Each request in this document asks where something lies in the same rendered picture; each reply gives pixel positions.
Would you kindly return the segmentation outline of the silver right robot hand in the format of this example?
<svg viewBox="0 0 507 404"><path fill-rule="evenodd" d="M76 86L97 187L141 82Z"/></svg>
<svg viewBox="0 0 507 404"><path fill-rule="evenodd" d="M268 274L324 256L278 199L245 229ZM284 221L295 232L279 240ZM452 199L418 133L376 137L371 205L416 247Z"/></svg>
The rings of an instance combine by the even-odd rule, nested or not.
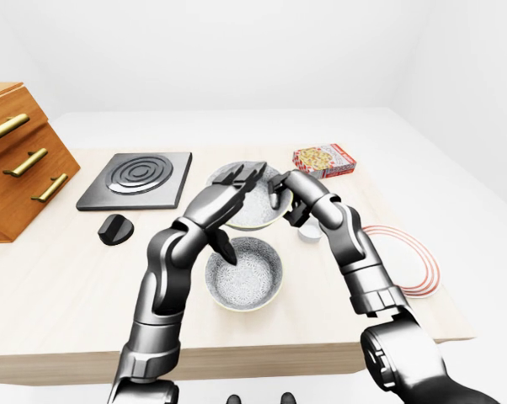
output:
<svg viewBox="0 0 507 404"><path fill-rule="evenodd" d="M291 226L301 227L309 218L313 206L329 193L316 178L297 169L274 176L268 182L270 205L280 206L280 193L290 189L293 193L292 209L284 214Z"/></svg>

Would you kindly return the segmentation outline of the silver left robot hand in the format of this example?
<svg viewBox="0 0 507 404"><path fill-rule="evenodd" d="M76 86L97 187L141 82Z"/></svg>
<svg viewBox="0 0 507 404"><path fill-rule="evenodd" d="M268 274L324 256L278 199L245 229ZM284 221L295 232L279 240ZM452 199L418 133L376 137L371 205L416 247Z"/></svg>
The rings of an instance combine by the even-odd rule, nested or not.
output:
<svg viewBox="0 0 507 404"><path fill-rule="evenodd" d="M266 162L256 162L252 167L235 164L203 189L184 213L205 232L213 250L231 265L237 264L236 253L220 227L242 209L246 193L254 189L266 167Z"/></svg>

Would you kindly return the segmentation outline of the patterned grey bowl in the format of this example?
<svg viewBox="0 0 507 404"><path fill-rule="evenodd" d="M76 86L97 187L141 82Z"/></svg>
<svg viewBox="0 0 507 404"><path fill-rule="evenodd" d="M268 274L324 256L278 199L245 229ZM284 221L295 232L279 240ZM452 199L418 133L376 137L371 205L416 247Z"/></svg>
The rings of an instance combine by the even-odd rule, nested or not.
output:
<svg viewBox="0 0 507 404"><path fill-rule="evenodd" d="M246 194L242 209L226 225L239 231L264 228L281 218L291 207L293 193L285 189L280 193L280 205L274 210L270 204L268 182L279 172L268 165L255 188Z"/></svg>
<svg viewBox="0 0 507 404"><path fill-rule="evenodd" d="M254 311L278 294L283 267L279 254L255 237L231 240L237 264L212 253L205 266L205 284L212 298L231 311Z"/></svg>

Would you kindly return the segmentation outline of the flat dark stove plate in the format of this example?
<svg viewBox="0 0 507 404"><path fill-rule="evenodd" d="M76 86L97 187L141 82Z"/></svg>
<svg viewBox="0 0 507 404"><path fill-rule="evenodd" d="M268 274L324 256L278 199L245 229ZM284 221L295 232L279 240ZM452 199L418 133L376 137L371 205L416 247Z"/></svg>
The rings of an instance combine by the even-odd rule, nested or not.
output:
<svg viewBox="0 0 507 404"><path fill-rule="evenodd" d="M175 209L190 152L116 153L76 203L85 210Z"/></svg>

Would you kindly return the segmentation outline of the white plate with red rings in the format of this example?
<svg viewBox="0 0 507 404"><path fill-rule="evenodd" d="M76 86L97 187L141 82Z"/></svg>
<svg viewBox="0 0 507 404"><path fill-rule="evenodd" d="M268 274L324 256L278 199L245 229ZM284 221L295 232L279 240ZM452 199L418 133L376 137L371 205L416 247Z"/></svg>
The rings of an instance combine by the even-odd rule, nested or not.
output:
<svg viewBox="0 0 507 404"><path fill-rule="evenodd" d="M363 228L373 241L392 281L406 296L425 298L440 287L440 267L430 250L415 237L393 226Z"/></svg>

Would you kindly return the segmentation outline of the red printed food box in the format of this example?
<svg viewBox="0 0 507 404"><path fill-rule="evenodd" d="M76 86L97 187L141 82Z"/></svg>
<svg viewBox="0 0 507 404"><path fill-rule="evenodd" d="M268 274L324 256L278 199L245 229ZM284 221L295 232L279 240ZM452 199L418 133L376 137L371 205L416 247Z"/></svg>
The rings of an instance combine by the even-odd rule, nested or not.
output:
<svg viewBox="0 0 507 404"><path fill-rule="evenodd" d="M356 166L356 160L336 143L296 150L292 161L300 171L317 179L352 173Z"/></svg>

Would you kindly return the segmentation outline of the small white cup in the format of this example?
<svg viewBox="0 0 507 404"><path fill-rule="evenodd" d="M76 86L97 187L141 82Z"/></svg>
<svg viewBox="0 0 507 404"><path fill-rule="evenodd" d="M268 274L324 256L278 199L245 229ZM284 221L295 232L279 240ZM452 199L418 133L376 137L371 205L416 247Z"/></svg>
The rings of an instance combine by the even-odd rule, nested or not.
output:
<svg viewBox="0 0 507 404"><path fill-rule="evenodd" d="M308 222L298 229L298 236L303 242L316 243L321 240L323 233L317 222Z"/></svg>

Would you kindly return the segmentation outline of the round black knob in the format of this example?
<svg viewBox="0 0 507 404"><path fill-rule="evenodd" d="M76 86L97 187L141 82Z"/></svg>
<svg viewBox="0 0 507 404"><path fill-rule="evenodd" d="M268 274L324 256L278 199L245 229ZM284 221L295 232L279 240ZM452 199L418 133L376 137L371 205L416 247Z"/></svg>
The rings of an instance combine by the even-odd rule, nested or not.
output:
<svg viewBox="0 0 507 404"><path fill-rule="evenodd" d="M128 240L135 227L133 223L120 214L109 215L98 230L101 242L108 246L115 246Z"/></svg>

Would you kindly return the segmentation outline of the wooden drawer, largest front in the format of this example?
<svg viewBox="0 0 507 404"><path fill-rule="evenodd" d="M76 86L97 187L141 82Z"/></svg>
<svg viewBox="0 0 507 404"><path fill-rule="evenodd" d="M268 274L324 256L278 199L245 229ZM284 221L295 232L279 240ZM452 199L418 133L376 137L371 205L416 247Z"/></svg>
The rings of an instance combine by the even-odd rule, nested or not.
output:
<svg viewBox="0 0 507 404"><path fill-rule="evenodd" d="M0 157L0 242L12 242L30 222L46 207L35 198L42 195L55 178L62 174L71 177L79 165L68 150L47 148L47 155L40 159L21 177L4 171L14 169L36 152L37 146L16 147Z"/></svg>

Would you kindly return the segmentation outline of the wooden drawer, mid-sized front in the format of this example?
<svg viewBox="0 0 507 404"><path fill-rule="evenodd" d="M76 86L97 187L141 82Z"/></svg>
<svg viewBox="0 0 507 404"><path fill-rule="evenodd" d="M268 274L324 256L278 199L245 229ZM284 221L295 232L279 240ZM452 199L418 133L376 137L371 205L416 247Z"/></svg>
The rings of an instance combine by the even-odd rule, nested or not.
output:
<svg viewBox="0 0 507 404"><path fill-rule="evenodd" d="M13 170L29 157L29 152L40 148L45 148L48 154L23 176L15 178L3 174L3 170ZM15 198L31 200L32 196L42 194L51 185L51 178L62 173L72 176L78 169L71 153L46 125L0 155L0 202L8 204Z"/></svg>

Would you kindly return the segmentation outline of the wooden drawer, smallest front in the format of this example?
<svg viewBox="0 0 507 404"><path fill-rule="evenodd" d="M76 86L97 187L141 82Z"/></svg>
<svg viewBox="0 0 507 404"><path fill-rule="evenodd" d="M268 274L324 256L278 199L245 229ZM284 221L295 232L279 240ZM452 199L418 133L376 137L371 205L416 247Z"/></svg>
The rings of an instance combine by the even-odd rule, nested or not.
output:
<svg viewBox="0 0 507 404"><path fill-rule="evenodd" d="M0 124L18 114L27 114L30 121L0 139L0 154L48 120L25 85L21 82L0 82Z"/></svg>

